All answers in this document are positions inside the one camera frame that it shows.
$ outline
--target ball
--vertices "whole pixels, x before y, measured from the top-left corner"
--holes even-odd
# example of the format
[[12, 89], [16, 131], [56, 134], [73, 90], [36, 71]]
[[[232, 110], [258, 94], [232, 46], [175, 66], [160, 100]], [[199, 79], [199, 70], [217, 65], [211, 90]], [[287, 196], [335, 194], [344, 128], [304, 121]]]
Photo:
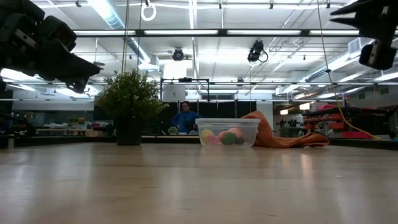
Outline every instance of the ball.
[[209, 136], [215, 136], [214, 133], [212, 131], [210, 131], [209, 129], [203, 130], [200, 133], [200, 138], [202, 139], [202, 141], [207, 142], [207, 138]]
[[236, 140], [235, 140], [235, 144], [237, 144], [237, 145], [242, 145], [244, 142], [245, 142], [245, 140], [242, 137], [236, 138]]
[[228, 132], [234, 133], [237, 138], [244, 138], [244, 134], [239, 128], [230, 128]]
[[214, 146], [217, 145], [220, 141], [218, 140], [218, 138], [215, 135], [210, 135], [207, 137], [207, 140], [205, 141], [205, 143], [209, 146]]
[[222, 132], [220, 132], [220, 133], [218, 134], [218, 140], [221, 141], [221, 140], [224, 138], [224, 136], [225, 136], [226, 134], [228, 134], [227, 131], [222, 131]]
[[235, 143], [235, 140], [236, 140], [236, 135], [234, 133], [226, 133], [221, 139], [221, 142], [224, 145], [232, 145]]

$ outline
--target black planter pot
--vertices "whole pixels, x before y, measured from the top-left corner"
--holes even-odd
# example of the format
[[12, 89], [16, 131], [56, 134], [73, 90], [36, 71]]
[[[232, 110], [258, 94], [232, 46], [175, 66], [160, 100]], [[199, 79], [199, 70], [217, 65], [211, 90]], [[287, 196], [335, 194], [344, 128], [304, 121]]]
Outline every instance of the black planter pot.
[[142, 125], [141, 119], [119, 118], [115, 120], [116, 141], [119, 146], [139, 146], [141, 144]]

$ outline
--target green ball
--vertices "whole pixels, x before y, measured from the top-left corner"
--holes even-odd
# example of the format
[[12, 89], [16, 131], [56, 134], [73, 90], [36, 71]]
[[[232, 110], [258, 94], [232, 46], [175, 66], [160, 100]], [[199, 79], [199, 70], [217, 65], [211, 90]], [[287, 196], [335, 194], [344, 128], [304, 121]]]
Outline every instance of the green ball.
[[242, 145], [243, 143], [244, 143], [244, 138], [242, 138], [242, 137], [236, 138], [235, 144]]
[[221, 142], [224, 145], [231, 145], [234, 144], [236, 140], [236, 135], [234, 133], [226, 133], [222, 138]]

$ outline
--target yellow ball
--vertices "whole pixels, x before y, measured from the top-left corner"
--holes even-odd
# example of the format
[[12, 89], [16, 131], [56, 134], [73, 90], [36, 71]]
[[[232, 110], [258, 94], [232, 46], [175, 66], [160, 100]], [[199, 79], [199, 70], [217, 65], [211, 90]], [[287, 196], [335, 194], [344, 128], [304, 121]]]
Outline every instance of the yellow ball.
[[201, 140], [204, 141], [204, 142], [207, 142], [207, 137], [208, 136], [214, 136], [214, 133], [212, 131], [210, 131], [209, 129], [203, 130], [200, 133]]

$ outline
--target blue shirt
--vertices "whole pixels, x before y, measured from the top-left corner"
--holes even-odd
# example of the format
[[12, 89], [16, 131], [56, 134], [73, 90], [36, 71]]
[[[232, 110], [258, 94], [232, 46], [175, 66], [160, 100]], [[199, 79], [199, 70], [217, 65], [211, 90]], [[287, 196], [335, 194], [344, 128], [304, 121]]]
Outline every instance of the blue shirt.
[[189, 133], [190, 131], [192, 131], [192, 128], [187, 129], [187, 127], [185, 127], [186, 124], [195, 124], [195, 120], [197, 118], [201, 118], [201, 116], [195, 112], [192, 111], [183, 111], [180, 112], [179, 114], [175, 115], [174, 118], [172, 119], [173, 125], [174, 126], [179, 126], [180, 128], [178, 129], [178, 131], [180, 133]]

